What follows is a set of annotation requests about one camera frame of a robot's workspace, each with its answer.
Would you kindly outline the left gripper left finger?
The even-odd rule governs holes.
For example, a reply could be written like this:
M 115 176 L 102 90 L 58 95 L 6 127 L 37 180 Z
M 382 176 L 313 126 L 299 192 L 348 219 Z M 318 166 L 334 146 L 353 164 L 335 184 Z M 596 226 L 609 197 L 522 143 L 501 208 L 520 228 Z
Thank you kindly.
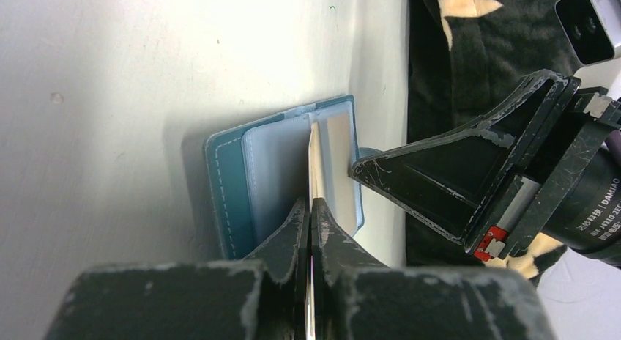
M 238 260 L 106 265 L 67 290 L 47 339 L 304 339 L 308 203 Z

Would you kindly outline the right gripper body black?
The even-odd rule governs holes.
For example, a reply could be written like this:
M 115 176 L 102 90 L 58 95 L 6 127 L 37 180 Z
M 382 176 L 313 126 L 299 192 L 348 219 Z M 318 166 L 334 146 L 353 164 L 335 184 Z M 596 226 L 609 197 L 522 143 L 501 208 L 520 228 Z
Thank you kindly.
M 544 237 L 620 266 L 620 102 L 603 87 L 567 100 L 529 165 L 506 174 L 464 247 L 484 262 L 533 252 Z

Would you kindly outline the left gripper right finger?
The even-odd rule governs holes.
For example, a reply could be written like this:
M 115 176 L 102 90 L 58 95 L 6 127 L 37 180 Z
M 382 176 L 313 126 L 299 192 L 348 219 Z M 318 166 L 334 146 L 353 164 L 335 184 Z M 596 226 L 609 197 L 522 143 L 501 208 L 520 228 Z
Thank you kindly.
M 534 287 L 512 270 L 391 268 L 313 201 L 317 339 L 553 339 Z

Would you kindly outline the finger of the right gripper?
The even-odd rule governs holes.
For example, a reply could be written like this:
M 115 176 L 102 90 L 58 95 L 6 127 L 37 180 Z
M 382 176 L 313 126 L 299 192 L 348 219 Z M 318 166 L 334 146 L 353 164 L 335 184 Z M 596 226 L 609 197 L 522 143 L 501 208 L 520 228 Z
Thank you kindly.
M 465 125 L 357 160 L 350 177 L 460 246 L 549 137 L 580 80 L 550 70 L 524 76 L 498 106 Z

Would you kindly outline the blue leather card holder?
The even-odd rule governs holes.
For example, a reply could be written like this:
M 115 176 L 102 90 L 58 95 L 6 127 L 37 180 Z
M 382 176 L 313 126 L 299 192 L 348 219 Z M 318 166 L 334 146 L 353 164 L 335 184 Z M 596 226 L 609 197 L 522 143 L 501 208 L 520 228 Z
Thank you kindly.
M 223 255 L 242 259 L 309 202 L 308 145 L 319 125 L 318 193 L 350 236 L 365 223 L 361 186 L 350 165 L 372 154 L 357 143 L 354 97 L 298 106 L 210 136 L 204 145 L 215 227 Z

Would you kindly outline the black blanket with beige flowers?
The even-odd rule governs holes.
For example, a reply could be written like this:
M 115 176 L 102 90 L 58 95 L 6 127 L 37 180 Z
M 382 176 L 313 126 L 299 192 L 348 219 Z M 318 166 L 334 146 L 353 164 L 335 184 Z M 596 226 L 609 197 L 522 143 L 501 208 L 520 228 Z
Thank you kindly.
M 520 77 L 581 66 L 559 0 L 409 0 L 408 142 L 445 133 L 497 106 Z

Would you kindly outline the gold card with black stripe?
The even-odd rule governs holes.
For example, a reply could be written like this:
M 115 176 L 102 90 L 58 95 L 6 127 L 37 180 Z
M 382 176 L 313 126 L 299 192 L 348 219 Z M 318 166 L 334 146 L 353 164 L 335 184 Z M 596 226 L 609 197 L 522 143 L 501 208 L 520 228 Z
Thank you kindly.
M 309 188 L 309 203 L 313 205 L 313 200 L 318 193 L 318 184 L 316 179 L 316 156 L 319 143 L 319 125 L 314 122 L 311 125 L 311 132 L 308 145 L 308 188 Z M 309 273 L 308 273 L 308 291 L 307 291 L 307 306 L 306 306 L 306 339 L 315 339 L 315 316 L 314 316 L 314 276 L 313 276 L 313 257 L 310 256 Z

